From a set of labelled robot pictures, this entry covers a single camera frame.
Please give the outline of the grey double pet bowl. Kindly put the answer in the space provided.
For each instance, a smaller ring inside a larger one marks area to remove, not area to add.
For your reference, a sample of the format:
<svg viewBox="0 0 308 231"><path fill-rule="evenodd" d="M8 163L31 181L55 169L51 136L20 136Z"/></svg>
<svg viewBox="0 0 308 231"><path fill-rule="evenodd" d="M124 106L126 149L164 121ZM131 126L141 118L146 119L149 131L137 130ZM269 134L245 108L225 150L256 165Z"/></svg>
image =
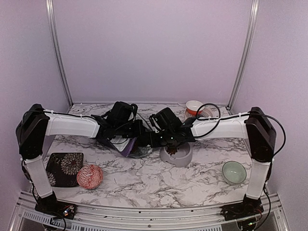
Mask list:
<svg viewBox="0 0 308 231"><path fill-rule="evenodd" d="M185 167L192 161L193 149L189 143L184 143L177 148L178 152L175 155L169 155L166 152L167 147L161 148L159 152L160 159L176 167Z"/></svg>

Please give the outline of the purple puppy food bag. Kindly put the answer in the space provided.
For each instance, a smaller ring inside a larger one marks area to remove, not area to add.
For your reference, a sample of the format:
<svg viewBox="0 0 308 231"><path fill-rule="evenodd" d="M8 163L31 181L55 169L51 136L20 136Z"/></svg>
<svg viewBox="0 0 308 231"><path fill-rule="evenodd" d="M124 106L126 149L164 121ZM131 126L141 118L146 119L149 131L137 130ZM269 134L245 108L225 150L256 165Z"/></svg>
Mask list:
<svg viewBox="0 0 308 231"><path fill-rule="evenodd" d="M112 149L116 153L128 158L143 158L152 153L150 146L140 147L137 144L137 138L123 138L115 136L113 139L98 139L102 145Z"/></svg>

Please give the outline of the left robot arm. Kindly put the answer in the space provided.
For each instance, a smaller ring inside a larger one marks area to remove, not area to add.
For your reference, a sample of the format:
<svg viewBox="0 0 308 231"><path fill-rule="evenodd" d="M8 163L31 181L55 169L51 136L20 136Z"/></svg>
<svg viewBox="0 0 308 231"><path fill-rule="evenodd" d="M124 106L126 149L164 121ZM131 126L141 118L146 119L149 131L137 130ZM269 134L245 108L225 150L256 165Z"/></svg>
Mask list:
<svg viewBox="0 0 308 231"><path fill-rule="evenodd" d="M16 128L19 154L25 164L29 179L42 198L41 205L50 214L57 214L61 204L54 199L43 161L42 148L45 137L54 135L82 136L99 141L113 140L117 137L136 140L146 128L137 119L138 106L116 102L111 110L103 115L71 115L44 109L34 104L24 113Z"/></svg>

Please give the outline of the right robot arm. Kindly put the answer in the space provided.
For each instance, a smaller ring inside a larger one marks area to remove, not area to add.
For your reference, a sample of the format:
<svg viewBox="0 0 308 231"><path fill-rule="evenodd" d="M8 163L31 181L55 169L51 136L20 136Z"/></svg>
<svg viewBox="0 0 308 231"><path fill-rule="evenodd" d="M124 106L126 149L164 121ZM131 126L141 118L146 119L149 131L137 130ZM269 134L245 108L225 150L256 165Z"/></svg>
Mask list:
<svg viewBox="0 0 308 231"><path fill-rule="evenodd" d="M150 116L154 131L142 131L139 146L176 147L197 140L240 138L249 141L252 170L246 191L246 199L239 203L238 211L248 216L257 208L263 187L270 175L275 156L276 130L270 123L271 117L259 107L251 111L219 118L187 118L184 122L165 108Z"/></svg>

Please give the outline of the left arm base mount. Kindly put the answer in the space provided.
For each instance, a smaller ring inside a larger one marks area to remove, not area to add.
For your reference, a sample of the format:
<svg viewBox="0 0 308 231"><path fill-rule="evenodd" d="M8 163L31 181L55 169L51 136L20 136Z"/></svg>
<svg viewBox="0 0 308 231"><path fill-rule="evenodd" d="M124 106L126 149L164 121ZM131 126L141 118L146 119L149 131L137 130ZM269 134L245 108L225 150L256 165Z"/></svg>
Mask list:
<svg viewBox="0 0 308 231"><path fill-rule="evenodd" d="M55 194L48 197L37 199L35 210L48 215L74 219L77 205L58 201Z"/></svg>

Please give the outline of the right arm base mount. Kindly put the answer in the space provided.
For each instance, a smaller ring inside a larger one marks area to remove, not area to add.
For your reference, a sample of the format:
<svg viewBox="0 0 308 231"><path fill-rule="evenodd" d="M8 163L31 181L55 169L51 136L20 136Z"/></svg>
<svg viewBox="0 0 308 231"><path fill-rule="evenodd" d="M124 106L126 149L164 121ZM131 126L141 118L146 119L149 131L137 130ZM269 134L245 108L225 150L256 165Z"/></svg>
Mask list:
<svg viewBox="0 0 308 231"><path fill-rule="evenodd" d="M220 214L226 221L229 221L257 214L261 215L263 212L264 208L260 198L251 199L245 195L241 202L222 206Z"/></svg>

